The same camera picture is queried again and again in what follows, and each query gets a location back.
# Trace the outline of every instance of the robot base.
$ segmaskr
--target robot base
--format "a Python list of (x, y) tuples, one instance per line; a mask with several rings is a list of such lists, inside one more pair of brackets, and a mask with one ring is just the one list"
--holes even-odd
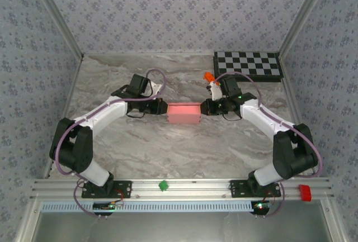
[(91, 182), (87, 182), (83, 185), (82, 198), (119, 199), (122, 198), (122, 193), (123, 198), (130, 198), (132, 192), (131, 181), (112, 181), (112, 185), (113, 186), (108, 191), (107, 189), (104, 189), (105, 186), (99, 187)]
[(277, 183), (270, 183), (266, 186), (258, 187), (255, 192), (253, 192), (252, 187), (249, 186), (248, 180), (232, 180), (230, 181), (231, 197), (240, 198), (240, 197), (275, 197), (281, 196), (280, 186)]

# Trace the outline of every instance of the wall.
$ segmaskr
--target wall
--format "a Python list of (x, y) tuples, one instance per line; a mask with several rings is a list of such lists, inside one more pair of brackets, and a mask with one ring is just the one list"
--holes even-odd
[(41, 0), (0, 8), (0, 241), (12, 241), (78, 63)]
[(84, 53), (278, 51), (303, 0), (55, 0)]
[(318, 0), (285, 58), (302, 117), (358, 241), (358, 0)]

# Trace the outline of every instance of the red block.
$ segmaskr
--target red block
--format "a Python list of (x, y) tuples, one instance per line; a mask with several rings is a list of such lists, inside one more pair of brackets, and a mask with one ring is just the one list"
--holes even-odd
[(299, 185), (300, 193), (301, 193), (301, 200), (305, 202), (310, 202), (312, 200), (311, 189), (308, 185)]
[(172, 124), (199, 124), (200, 103), (168, 103), (167, 116)]

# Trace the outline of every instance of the green cube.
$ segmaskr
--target green cube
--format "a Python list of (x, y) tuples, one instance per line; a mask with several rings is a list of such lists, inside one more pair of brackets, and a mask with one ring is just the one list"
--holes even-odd
[(166, 189), (169, 188), (169, 185), (166, 181), (162, 181), (160, 184), (159, 184), (159, 188), (162, 190), (162, 192), (164, 192)]

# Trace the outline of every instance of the pink box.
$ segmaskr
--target pink box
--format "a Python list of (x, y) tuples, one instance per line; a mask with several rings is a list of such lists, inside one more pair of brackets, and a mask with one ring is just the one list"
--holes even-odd
[(168, 121), (172, 124), (199, 124), (200, 103), (168, 103)]

